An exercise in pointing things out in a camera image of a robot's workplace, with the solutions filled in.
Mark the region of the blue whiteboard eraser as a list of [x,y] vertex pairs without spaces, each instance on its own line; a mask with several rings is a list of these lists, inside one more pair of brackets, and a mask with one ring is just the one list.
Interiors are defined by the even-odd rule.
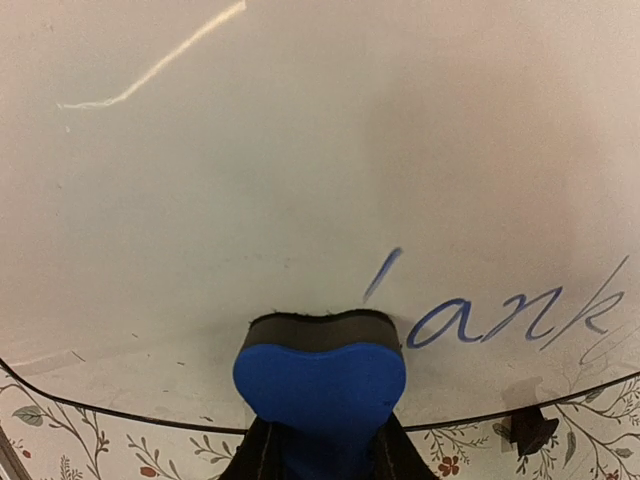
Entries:
[[289,479],[367,479],[372,441],[406,385],[390,317],[369,309],[272,313],[251,322],[233,382],[273,425]]

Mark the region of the white whiteboard black frame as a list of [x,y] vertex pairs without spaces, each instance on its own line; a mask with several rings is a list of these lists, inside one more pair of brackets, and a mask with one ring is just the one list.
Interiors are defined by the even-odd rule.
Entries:
[[5,1],[1,357],[241,428],[272,312],[398,330],[408,425],[639,369],[635,1]]

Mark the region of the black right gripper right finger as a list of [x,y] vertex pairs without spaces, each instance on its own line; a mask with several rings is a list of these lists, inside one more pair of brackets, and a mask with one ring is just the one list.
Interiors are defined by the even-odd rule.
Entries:
[[371,443],[374,480],[438,480],[394,414]]

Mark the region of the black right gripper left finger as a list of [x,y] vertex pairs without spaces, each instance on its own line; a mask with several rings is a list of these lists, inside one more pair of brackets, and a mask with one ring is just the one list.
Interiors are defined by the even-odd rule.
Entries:
[[219,480],[281,480],[285,468],[277,424],[257,417]]

